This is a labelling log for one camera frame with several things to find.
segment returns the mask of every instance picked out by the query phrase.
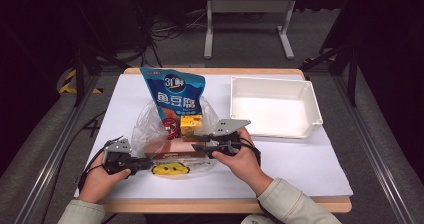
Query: white paper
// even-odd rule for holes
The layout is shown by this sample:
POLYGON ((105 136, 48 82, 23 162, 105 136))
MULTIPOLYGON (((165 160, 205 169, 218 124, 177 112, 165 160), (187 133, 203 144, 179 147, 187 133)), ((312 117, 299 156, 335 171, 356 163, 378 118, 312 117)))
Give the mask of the white paper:
MULTIPOLYGON (((232 75, 204 77, 206 88, 203 96, 220 118, 229 118, 232 75)), ((272 75, 272 78, 301 80, 299 75, 272 75)), ((131 140, 137 118, 150 100, 151 96, 142 75, 122 74, 88 160, 91 160, 108 140, 120 136, 131 140)), ((253 140, 262 153, 262 169, 271 177, 284 178, 312 197, 353 194, 323 127, 313 130, 306 139, 253 137, 253 140)), ((244 182, 236 178, 229 168, 217 163, 207 172, 178 176, 156 176, 149 171, 140 171, 118 183, 108 196, 108 199, 125 198, 255 198, 255 194, 244 182)))

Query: yellow smiley face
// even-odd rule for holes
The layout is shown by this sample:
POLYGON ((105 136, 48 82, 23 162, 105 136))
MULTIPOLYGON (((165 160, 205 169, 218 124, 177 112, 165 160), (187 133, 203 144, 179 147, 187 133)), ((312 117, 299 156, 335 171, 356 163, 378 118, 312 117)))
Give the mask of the yellow smiley face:
POLYGON ((180 162, 161 164, 153 167, 152 173, 155 175, 179 175, 190 172, 190 168, 180 162))

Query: white table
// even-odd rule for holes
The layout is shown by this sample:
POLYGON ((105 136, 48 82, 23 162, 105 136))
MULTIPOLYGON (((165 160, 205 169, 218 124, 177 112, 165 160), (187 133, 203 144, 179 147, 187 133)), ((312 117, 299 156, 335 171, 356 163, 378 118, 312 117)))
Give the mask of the white table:
MULTIPOLYGON (((230 79, 233 75, 303 78, 303 74, 296 69, 179 70, 205 76, 203 96, 220 118, 229 117, 230 79)), ((129 69, 126 73, 139 73, 139 70, 129 69)), ((150 100, 142 75, 122 74, 89 160, 108 140, 121 135, 131 140, 137 118, 150 100)), ((353 193, 323 127, 315 129, 307 139, 253 137, 253 140, 262 152, 261 167, 270 176, 286 179, 332 212, 350 211, 349 196, 353 193)), ((110 212, 261 212, 253 191, 220 163, 207 172, 173 177, 140 171, 120 182, 101 204, 110 212)))

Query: person's left hand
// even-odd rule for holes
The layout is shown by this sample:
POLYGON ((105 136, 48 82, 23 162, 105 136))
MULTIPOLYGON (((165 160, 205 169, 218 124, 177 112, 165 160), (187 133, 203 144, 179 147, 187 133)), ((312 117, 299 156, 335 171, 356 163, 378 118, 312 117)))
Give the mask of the person's left hand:
MULTIPOLYGON (((102 164, 104 152, 102 152, 90 168, 102 164)), ((124 180, 131 173, 130 169, 125 169, 113 175, 109 175, 103 166, 92 169, 85 180, 84 188, 80 192, 78 199, 85 202, 97 203, 103 199, 112 188, 120 181, 124 180)))

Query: orange box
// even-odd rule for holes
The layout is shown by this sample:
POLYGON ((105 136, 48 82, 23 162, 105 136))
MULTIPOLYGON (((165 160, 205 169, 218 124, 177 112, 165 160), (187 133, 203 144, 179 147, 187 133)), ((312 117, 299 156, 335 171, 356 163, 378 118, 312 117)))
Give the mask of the orange box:
POLYGON ((206 145, 205 142, 185 142, 181 138, 175 138, 172 140, 166 140, 165 143, 147 145, 144 149, 144 154, 153 160, 205 157, 204 152, 196 152, 191 144, 206 145))
POLYGON ((180 131, 183 141, 193 142, 197 141, 193 137, 194 132, 202 130, 202 115, 185 115, 181 116, 180 131))

